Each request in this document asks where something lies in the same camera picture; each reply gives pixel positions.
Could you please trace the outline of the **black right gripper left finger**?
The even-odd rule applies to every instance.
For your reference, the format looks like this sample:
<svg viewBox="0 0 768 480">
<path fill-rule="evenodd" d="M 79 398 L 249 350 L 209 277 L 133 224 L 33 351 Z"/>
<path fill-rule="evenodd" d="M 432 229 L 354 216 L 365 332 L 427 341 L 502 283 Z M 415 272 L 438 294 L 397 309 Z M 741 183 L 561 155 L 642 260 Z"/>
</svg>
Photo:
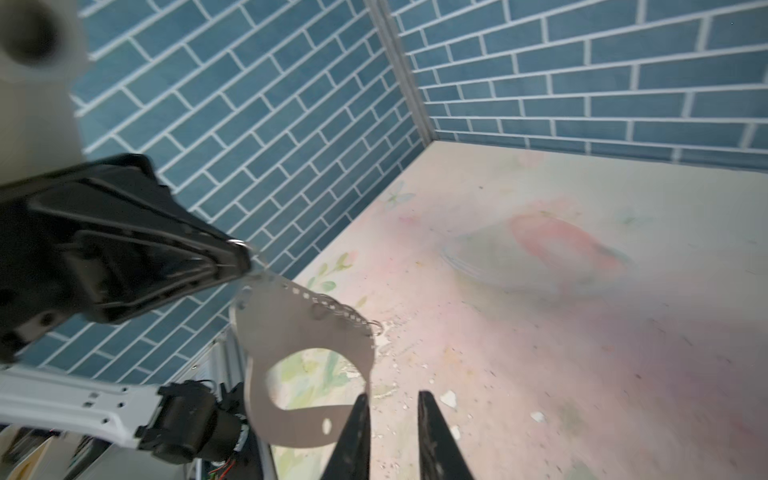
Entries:
<svg viewBox="0 0 768 480">
<path fill-rule="evenodd" d="M 360 394 L 344 425 L 321 480 L 370 478 L 371 415 L 368 395 Z"/>
</svg>

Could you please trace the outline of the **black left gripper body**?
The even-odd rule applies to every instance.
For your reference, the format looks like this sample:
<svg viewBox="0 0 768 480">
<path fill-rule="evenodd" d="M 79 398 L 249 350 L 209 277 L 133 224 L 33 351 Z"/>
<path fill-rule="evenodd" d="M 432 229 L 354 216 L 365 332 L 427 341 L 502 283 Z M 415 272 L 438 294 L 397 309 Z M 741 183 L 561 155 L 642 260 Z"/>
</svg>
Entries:
<svg viewBox="0 0 768 480">
<path fill-rule="evenodd" d="M 28 209 L 35 195 L 76 181 L 108 166 L 131 167 L 154 180 L 148 157 L 123 153 L 1 187 L 1 361 L 15 363 L 19 353 L 79 312 L 72 281 L 62 260 Z"/>
</svg>

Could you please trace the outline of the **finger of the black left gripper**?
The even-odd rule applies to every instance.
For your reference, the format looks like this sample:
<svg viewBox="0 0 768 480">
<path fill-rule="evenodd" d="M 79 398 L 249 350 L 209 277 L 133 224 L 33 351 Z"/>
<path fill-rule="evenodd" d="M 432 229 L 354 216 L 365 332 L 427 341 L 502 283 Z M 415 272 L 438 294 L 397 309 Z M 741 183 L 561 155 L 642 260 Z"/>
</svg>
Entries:
<svg viewBox="0 0 768 480">
<path fill-rule="evenodd" d="M 39 214 L 178 247 L 221 268 L 251 268 L 248 251 L 229 244 L 233 238 L 186 211 L 166 186 L 135 166 L 93 165 L 68 174 L 28 205 Z"/>
<path fill-rule="evenodd" d="M 82 230 L 65 249 L 79 312 L 92 322 L 121 324 L 202 290 L 238 280 L 248 270 L 216 266 L 178 247 L 115 232 Z"/>
</svg>

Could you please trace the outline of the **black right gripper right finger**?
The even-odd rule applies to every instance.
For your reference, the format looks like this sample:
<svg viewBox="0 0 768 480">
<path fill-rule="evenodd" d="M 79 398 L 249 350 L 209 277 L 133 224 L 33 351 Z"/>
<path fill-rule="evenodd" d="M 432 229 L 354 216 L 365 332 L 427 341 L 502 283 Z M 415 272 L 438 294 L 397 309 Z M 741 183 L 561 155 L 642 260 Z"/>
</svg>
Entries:
<svg viewBox="0 0 768 480">
<path fill-rule="evenodd" d="M 432 393 L 418 394 L 418 443 L 421 480 L 473 480 L 461 451 Z"/>
</svg>

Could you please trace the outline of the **silver keyring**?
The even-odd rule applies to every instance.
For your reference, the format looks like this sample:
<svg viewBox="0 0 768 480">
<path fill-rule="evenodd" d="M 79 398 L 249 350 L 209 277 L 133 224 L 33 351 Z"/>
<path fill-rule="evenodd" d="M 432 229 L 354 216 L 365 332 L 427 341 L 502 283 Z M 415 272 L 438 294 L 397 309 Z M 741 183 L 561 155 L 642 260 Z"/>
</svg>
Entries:
<svg viewBox="0 0 768 480">
<path fill-rule="evenodd" d="M 239 239 L 229 239 L 228 243 L 231 244 L 231 245 L 237 246 L 238 248 L 241 248 L 241 249 L 243 249 L 245 251 L 251 251 L 252 250 L 251 246 L 247 242 L 239 240 Z"/>
</svg>

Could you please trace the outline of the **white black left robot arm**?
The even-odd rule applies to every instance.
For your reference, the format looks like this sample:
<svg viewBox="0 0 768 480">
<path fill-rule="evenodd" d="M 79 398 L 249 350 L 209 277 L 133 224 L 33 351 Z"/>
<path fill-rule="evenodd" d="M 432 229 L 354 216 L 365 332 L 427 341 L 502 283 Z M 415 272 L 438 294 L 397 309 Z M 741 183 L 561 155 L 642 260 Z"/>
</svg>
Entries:
<svg viewBox="0 0 768 480">
<path fill-rule="evenodd" d="M 114 326 L 239 280 L 248 247 L 187 212 L 150 160 L 121 154 L 1 190 L 1 420 L 151 452 L 224 461 L 241 420 L 201 381 L 129 386 L 21 366 L 75 315 Z"/>
</svg>

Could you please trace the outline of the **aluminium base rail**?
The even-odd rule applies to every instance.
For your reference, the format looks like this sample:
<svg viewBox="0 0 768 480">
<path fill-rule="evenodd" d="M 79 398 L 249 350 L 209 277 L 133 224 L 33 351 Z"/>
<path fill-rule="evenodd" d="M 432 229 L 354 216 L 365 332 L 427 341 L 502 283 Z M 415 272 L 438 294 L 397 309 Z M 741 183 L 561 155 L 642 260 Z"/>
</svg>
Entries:
<svg viewBox="0 0 768 480">
<path fill-rule="evenodd" d="M 277 479 L 270 446 L 251 428 L 245 412 L 246 357 L 235 334 L 226 330 L 193 360 L 188 373 L 214 391 L 225 411 L 241 423 L 234 452 L 221 463 L 196 460 L 190 479 Z"/>
</svg>

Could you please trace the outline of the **aluminium corner post left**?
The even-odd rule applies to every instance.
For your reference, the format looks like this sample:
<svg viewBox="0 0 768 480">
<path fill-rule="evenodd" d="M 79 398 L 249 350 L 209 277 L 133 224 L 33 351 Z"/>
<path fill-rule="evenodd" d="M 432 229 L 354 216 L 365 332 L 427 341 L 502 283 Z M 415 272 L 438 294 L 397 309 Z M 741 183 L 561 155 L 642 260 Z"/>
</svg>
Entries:
<svg viewBox="0 0 768 480">
<path fill-rule="evenodd" d="M 382 42 L 386 57 L 392 66 L 395 79 L 404 96 L 422 143 L 425 147 L 428 147 L 436 140 L 436 132 L 421 98 L 414 74 L 400 40 L 395 20 L 389 9 L 389 4 L 384 0 L 365 0 L 364 3 Z"/>
</svg>

